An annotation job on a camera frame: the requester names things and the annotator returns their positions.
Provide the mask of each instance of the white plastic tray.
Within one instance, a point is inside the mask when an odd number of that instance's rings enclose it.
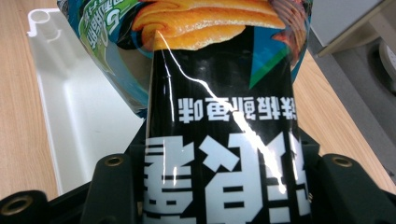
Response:
[[[124,152],[143,120],[86,53],[64,15],[36,9],[28,37],[60,194],[92,179],[98,160]]]

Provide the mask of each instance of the snack bag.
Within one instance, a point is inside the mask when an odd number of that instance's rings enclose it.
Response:
[[[311,1],[68,0],[146,116],[143,222],[311,223],[292,81]]]

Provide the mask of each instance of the wooden table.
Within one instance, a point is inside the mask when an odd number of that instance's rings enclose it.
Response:
[[[56,0],[2,0],[0,7],[0,198],[40,189],[58,196],[35,67],[26,32],[27,14],[56,7]],[[295,82],[300,126],[321,144],[320,154],[338,153],[358,161],[376,184],[396,187],[362,137],[310,54]]]

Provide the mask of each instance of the green label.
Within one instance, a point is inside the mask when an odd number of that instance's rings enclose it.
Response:
[[[84,7],[79,23],[80,40],[106,72],[112,73],[106,62],[109,36],[118,31],[122,18],[137,0],[91,0]]]

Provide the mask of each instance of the plastic packaging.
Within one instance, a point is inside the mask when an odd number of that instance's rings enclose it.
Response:
[[[145,224],[311,222],[292,93],[311,1],[68,4],[87,51],[148,109]]]

